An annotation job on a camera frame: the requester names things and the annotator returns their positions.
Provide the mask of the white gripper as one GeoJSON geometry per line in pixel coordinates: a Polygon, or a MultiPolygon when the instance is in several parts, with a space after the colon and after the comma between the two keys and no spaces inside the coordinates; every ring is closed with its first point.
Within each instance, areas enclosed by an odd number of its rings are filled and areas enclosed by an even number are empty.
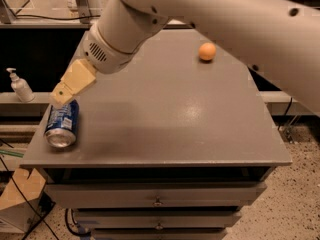
{"type": "Polygon", "coordinates": [[[91,26],[82,40],[82,49],[87,59],[76,59],[67,68],[60,82],[51,92],[53,106],[71,102],[96,81],[97,70],[103,74],[121,71],[132,60],[135,51],[125,50],[106,41],[97,24],[91,26]]]}

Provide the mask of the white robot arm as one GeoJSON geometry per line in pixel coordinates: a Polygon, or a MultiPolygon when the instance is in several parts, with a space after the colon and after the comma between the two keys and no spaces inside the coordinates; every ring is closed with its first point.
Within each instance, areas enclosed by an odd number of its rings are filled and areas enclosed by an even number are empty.
{"type": "Polygon", "coordinates": [[[320,115],[320,15],[287,0],[109,0],[52,91],[51,103],[61,107],[91,86],[97,73],[126,67],[172,19],[192,26],[320,115]]]}

